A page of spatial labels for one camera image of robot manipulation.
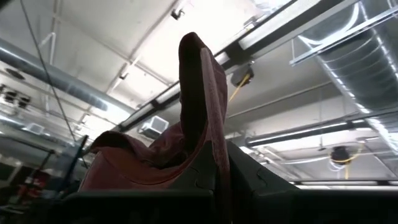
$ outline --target metal duct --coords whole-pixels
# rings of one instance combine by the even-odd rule
[[[62,146],[62,147],[69,146],[73,142],[70,139],[66,139],[61,136],[58,136],[55,133],[48,133],[48,131],[46,131],[45,133],[40,134],[40,135],[26,131],[23,128],[28,127],[28,125],[31,122],[25,121],[16,116],[9,116],[8,114],[3,113],[2,111],[0,111],[0,123],[2,125],[8,126],[12,129],[15,129],[18,132],[24,132],[27,135],[32,136],[33,138],[40,138],[43,141],[52,142],[52,143],[58,144],[59,146]]]
[[[394,28],[380,25],[397,12],[393,1],[360,1],[298,37],[310,48],[303,55],[317,55],[328,76],[362,114],[398,107],[398,59],[390,37]],[[367,122],[398,153],[398,116],[382,115]]]
[[[26,74],[32,75],[40,81],[49,83],[43,66],[37,57],[2,39],[0,39],[0,60],[25,72]],[[54,66],[47,63],[45,66],[55,88],[103,111],[118,112],[118,110],[123,110],[129,114],[134,112],[134,110],[128,105],[121,103],[120,101],[55,68]]]

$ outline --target pipe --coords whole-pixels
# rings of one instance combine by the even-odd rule
[[[232,114],[232,115],[228,116],[227,119],[230,119],[230,118],[233,118],[233,117],[236,117],[236,116],[241,116],[241,115],[243,115],[243,114],[246,114],[246,113],[249,113],[249,112],[252,112],[252,111],[259,110],[259,109],[264,108],[264,107],[266,107],[266,106],[273,105],[274,103],[278,103],[278,102],[281,102],[281,101],[284,101],[284,100],[293,98],[293,97],[295,97],[295,96],[299,96],[299,95],[308,93],[308,92],[310,92],[310,91],[317,90],[317,89],[319,89],[319,88],[323,88],[324,86],[328,86],[328,85],[330,85],[330,84],[332,84],[332,82],[325,82],[325,83],[322,83],[322,84],[319,84],[319,85],[316,85],[316,86],[313,86],[313,87],[310,87],[310,88],[306,88],[306,89],[304,89],[304,90],[295,92],[295,93],[293,93],[293,94],[289,94],[289,95],[283,96],[283,97],[278,98],[278,99],[276,99],[276,100],[273,100],[273,101],[271,101],[271,102],[267,102],[267,103],[264,103],[264,104],[262,104],[262,105],[258,105],[258,106],[255,106],[255,107],[253,107],[253,108],[249,108],[249,109],[247,109],[247,110],[244,110],[244,111],[241,111],[241,112]]]
[[[298,38],[310,49],[331,45],[317,55],[332,82],[363,115],[398,108],[398,58],[389,34],[389,24],[378,20],[393,18],[387,1],[362,0],[312,27]],[[349,40],[344,35],[375,21]],[[398,117],[384,114],[366,121],[398,154]]]
[[[21,84],[23,84],[23,85],[25,85],[25,86],[27,86],[27,87],[33,89],[33,90],[36,90],[36,91],[38,91],[38,92],[40,92],[40,93],[46,94],[46,95],[48,95],[48,96],[50,96],[50,97],[54,97],[53,93],[51,93],[51,92],[49,92],[49,91],[45,91],[45,90],[43,90],[43,89],[41,89],[41,88],[39,88],[39,87],[37,87],[37,86],[34,86],[34,85],[30,84],[30,83],[22,82],[20,79],[17,79],[17,78],[15,78],[15,77],[12,77],[12,76],[10,76],[8,73],[6,73],[6,72],[4,72],[4,71],[2,71],[2,70],[0,70],[0,75],[4,75],[5,77],[8,77],[8,78],[10,78],[11,80],[14,80],[15,82],[19,82],[19,83],[21,83]],[[111,124],[117,125],[117,124],[115,124],[114,122],[112,122],[112,121],[110,121],[110,120],[108,120],[108,119],[106,119],[106,118],[103,118],[103,117],[101,117],[101,116],[99,116],[99,115],[97,115],[97,114],[95,114],[95,113],[93,113],[93,112],[91,112],[91,111],[85,111],[85,110],[86,110],[85,108],[82,108],[81,106],[78,106],[78,105],[76,105],[76,104],[74,104],[74,103],[72,103],[72,102],[70,102],[70,101],[64,100],[64,99],[62,99],[62,98],[60,98],[60,101],[61,101],[62,103],[64,103],[64,104],[66,104],[66,105],[69,105],[69,106],[72,106],[72,107],[74,107],[74,108],[76,108],[76,109],[78,109],[78,110],[84,111],[85,113],[89,114],[90,116],[94,116],[94,117],[96,117],[96,118],[102,119],[103,121],[106,121],[106,122],[109,122],[109,123],[111,123]]]
[[[42,82],[48,83],[47,74],[44,72],[38,58],[2,39],[0,39],[0,60],[26,74],[32,75]],[[54,66],[47,63],[45,66],[55,88],[103,111],[112,111],[116,114],[131,114],[134,111],[130,106],[121,103]]]
[[[57,39],[57,34],[53,31],[46,36],[46,38],[40,43],[39,47],[43,47],[49,40],[51,39],[51,46],[50,46],[50,57],[49,57],[49,64],[53,65],[54,62],[54,53],[55,53],[55,43]],[[47,85],[45,91],[50,91],[50,85]],[[44,95],[44,105],[45,105],[45,115],[49,116],[50,111],[50,97],[48,95]]]

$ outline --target wire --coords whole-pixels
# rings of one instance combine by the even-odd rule
[[[342,160],[342,161],[337,161],[330,157],[331,162],[345,164],[343,167],[345,168],[345,179],[346,180],[348,180],[348,178],[349,178],[349,162],[361,155],[362,148],[363,148],[363,143],[358,147],[358,150],[356,151],[355,155],[351,156],[348,159]]]
[[[345,179],[348,180],[348,176],[349,176],[349,164],[345,165]]]
[[[250,78],[250,74],[246,74],[242,80],[242,82],[239,84],[239,86],[235,89],[234,93],[231,95],[231,97],[229,98],[228,102],[231,102],[233,100],[233,98],[236,96],[236,94],[238,93],[238,91],[242,88],[243,84],[246,83],[246,81]]]
[[[68,129],[69,129],[69,132],[70,132],[70,134],[71,134],[71,136],[72,136],[73,142],[76,142],[76,138],[75,138],[75,135],[73,134],[72,128],[70,127],[70,124],[69,124],[67,115],[65,114],[65,111],[63,110],[63,107],[62,107],[60,98],[58,97],[57,91],[55,91],[55,88],[54,88],[54,85],[53,85],[53,83],[52,83],[52,80],[51,80],[51,76],[50,76],[50,74],[49,74],[49,71],[47,71],[47,67],[45,66],[45,62],[44,62],[42,53],[40,52],[39,43],[38,43],[38,41],[37,41],[36,38],[35,38],[35,35],[34,35],[34,32],[33,32],[33,28],[32,28],[32,24],[30,23],[29,17],[28,17],[28,15],[27,15],[27,11],[26,11],[26,7],[25,7],[25,4],[24,4],[24,0],[21,0],[21,6],[22,6],[22,11],[24,12],[24,17],[25,17],[27,26],[28,26],[28,28],[29,28],[29,32],[30,32],[30,34],[31,34],[31,36],[32,36],[32,39],[33,39],[33,42],[34,42],[34,44],[35,44],[35,48],[36,48],[37,54],[38,54],[38,56],[39,56],[39,59],[40,59],[40,62],[41,62],[41,64],[42,64],[42,66],[43,66],[44,73],[45,73],[46,76],[47,76],[47,81],[49,82],[49,85],[51,86],[51,89],[52,89],[52,92],[53,92],[53,94],[54,94],[54,97],[55,97],[55,99],[57,100],[57,103],[58,103],[58,105],[59,105],[59,107],[60,107],[60,109],[61,109],[62,116],[63,116],[63,118],[64,118],[64,120],[65,120],[65,122],[66,122],[66,124],[67,124],[67,126],[68,126]],[[88,165],[87,165],[86,161],[84,160],[83,156],[82,156],[82,155],[79,155],[79,156],[80,156],[80,158],[82,159],[85,168],[88,169]]]
[[[335,162],[335,163],[347,163],[347,162],[349,162],[349,161],[352,161],[353,159],[355,159],[355,158],[357,158],[358,156],[361,155],[362,147],[363,147],[363,145],[361,144],[361,146],[360,146],[360,147],[358,148],[358,150],[356,151],[356,154],[353,155],[353,156],[351,156],[349,159],[345,159],[345,160],[342,160],[342,161],[337,161],[337,160],[334,160],[334,159],[332,159],[332,158],[330,157],[330,160],[333,161],[333,162]]]

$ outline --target red cloth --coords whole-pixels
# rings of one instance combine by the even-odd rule
[[[229,161],[223,134],[226,75],[195,33],[182,38],[178,54],[180,122],[149,147],[123,133],[103,133],[91,146],[98,153],[80,191],[166,188],[190,165],[204,142],[212,141],[222,199],[229,206]]]

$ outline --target maroon fabric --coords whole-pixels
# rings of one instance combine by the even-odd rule
[[[195,33],[182,38],[178,55],[180,122],[149,147],[123,133],[103,133],[91,146],[98,153],[80,191],[168,187],[210,140],[220,171],[221,198],[225,211],[229,210],[229,161],[223,134],[228,100],[226,75]]]

